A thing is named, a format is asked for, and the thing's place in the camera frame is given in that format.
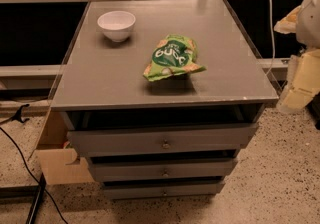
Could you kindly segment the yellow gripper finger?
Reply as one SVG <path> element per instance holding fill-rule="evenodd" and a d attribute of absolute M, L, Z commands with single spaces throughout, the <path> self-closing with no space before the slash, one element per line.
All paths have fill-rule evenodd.
<path fill-rule="evenodd" d="M 274 26 L 274 31 L 281 34 L 289 34 L 296 32 L 297 16 L 301 6 L 297 6 L 290 13 L 288 13 L 284 18 L 276 23 Z"/>
<path fill-rule="evenodd" d="M 284 114 L 299 112 L 319 93 L 320 49 L 308 49 L 301 56 L 292 55 L 277 110 Z"/>

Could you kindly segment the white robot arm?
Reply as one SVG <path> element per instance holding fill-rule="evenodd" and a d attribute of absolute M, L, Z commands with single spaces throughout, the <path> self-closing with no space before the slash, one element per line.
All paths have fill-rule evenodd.
<path fill-rule="evenodd" d="M 320 93 L 320 0 L 303 0 L 274 26 L 282 34 L 295 33 L 306 47 L 290 57 L 285 85 L 276 108 L 281 113 L 296 113 Z"/>

